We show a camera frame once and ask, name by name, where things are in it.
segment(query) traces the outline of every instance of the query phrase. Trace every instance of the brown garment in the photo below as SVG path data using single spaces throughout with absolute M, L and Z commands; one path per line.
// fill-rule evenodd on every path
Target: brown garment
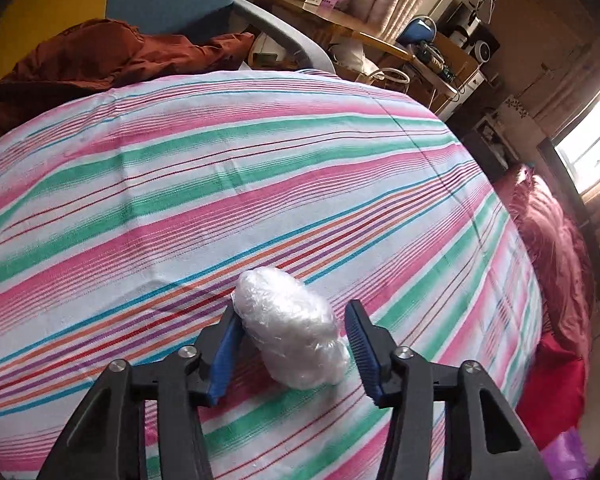
M 174 74 L 237 70 L 252 34 L 197 46 L 180 35 L 140 34 L 115 20 L 89 20 L 40 43 L 0 79 L 0 136 L 67 101 Z

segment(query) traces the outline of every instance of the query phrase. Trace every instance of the gray chair armrest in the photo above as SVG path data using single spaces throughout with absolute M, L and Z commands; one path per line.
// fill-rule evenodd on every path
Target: gray chair armrest
M 238 16 L 293 53 L 300 68 L 315 68 L 335 74 L 327 53 L 296 28 L 247 0 L 234 0 L 232 9 Z

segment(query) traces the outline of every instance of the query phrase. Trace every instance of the metal screw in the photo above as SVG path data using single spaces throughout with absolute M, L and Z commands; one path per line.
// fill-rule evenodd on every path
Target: metal screw
M 480 366 L 480 363 L 476 362 L 476 361 L 465 362 L 464 369 L 467 371 L 467 373 L 470 373 L 470 374 L 477 374 L 478 372 L 482 371 L 482 367 Z
M 109 370 L 112 372 L 121 372 L 126 368 L 126 361 L 124 359 L 114 359 L 109 363 Z
M 178 355 L 184 358 L 195 357 L 198 355 L 198 349 L 192 345 L 185 345 L 180 350 L 178 350 Z
M 413 357 L 413 350 L 408 346 L 398 346 L 394 350 L 394 354 L 398 359 L 410 359 Z

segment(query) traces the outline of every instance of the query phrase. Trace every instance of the yellow surface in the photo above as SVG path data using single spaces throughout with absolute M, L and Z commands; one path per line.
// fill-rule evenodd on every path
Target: yellow surface
M 107 0 L 12 0 L 0 17 L 0 78 L 41 41 L 91 18 Z

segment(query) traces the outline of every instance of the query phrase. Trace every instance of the purple fabric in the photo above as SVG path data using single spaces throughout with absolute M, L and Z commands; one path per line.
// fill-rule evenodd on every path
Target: purple fabric
M 575 428 L 561 433 L 541 455 L 554 480 L 584 480 L 589 474 L 589 464 Z

